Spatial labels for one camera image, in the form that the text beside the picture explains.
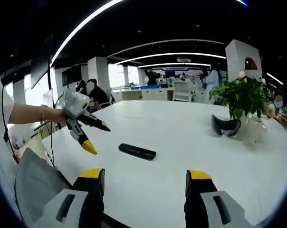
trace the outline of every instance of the black hair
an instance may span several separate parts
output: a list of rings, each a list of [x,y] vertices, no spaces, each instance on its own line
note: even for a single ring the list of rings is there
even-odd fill
[[[208,76],[209,75],[206,68],[202,68],[201,71],[204,74],[204,76]]]
[[[93,82],[94,84],[96,84],[97,85],[97,80],[96,79],[89,79],[86,83],[88,83],[88,82]]]

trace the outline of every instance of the black ceiling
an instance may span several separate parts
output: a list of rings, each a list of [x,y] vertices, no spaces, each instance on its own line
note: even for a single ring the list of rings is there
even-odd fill
[[[54,54],[65,37],[105,0],[31,0],[0,6],[1,71],[34,58],[53,34]],[[61,52],[55,67],[85,63],[95,56],[107,57],[137,45],[169,39],[175,41],[128,50],[115,57],[134,58],[170,52],[199,52],[225,56],[225,47],[235,38],[260,51],[263,71],[287,80],[286,1],[247,0],[124,0],[85,25]],[[192,62],[219,63],[224,59],[188,56]],[[143,64],[176,62],[176,56],[138,60]]]

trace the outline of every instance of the white table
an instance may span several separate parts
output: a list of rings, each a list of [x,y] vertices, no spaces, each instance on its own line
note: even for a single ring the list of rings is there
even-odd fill
[[[55,163],[71,184],[84,171],[105,168],[105,213],[133,228],[185,227],[187,169],[209,174],[255,225],[287,190],[287,131],[275,120],[263,120],[268,133],[250,151],[214,133],[211,114],[224,119],[228,113],[209,104],[122,101],[96,112],[111,132],[83,126],[98,155],[84,151],[64,128],[53,135]],[[153,161],[133,157],[118,150],[121,143],[157,155]],[[43,144],[50,152],[50,137]]]

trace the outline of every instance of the vr headset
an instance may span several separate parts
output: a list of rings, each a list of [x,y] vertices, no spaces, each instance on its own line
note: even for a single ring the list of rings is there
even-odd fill
[[[224,121],[224,120],[220,120],[220,119],[216,118],[215,115],[212,115],[211,116],[211,124],[212,124],[214,131],[218,135],[224,134],[228,137],[232,137],[238,132],[240,125],[241,125],[241,122],[240,122],[240,120]]]

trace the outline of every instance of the robotic hand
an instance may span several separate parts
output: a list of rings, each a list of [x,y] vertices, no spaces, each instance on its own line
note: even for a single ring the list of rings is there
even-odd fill
[[[90,102],[90,98],[81,93],[68,89],[64,94],[63,112],[67,115],[67,127],[71,131],[71,136],[77,140],[83,149],[86,151],[97,154],[91,141],[81,129],[78,120],[85,125],[97,127],[104,131],[110,131],[105,122],[99,120],[93,114],[90,114],[86,108]]]

